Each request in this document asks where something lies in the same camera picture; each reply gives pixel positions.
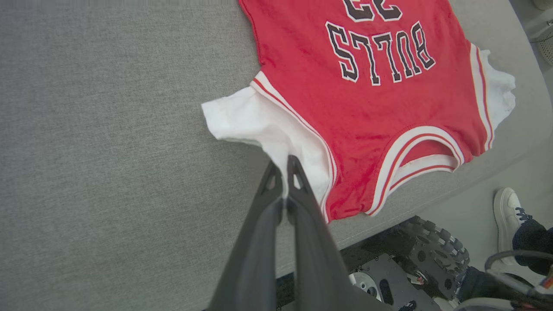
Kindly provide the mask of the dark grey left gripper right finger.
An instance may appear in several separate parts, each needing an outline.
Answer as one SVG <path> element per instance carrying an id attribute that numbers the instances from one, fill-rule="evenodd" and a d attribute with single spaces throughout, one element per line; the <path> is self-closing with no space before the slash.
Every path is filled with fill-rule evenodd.
<path id="1" fill-rule="evenodd" d="M 314 192 L 296 156 L 288 157 L 286 207 L 296 238 L 298 311 L 379 311 L 381 303 L 348 278 Z"/>

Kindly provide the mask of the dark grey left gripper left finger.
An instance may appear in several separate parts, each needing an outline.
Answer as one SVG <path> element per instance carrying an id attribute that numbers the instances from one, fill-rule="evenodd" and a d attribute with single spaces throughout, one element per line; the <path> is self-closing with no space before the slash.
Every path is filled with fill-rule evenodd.
<path id="1" fill-rule="evenodd" d="M 272 162 L 223 270 L 209 311 L 274 311 L 277 308 L 275 235 L 282 220 L 284 186 Z"/>

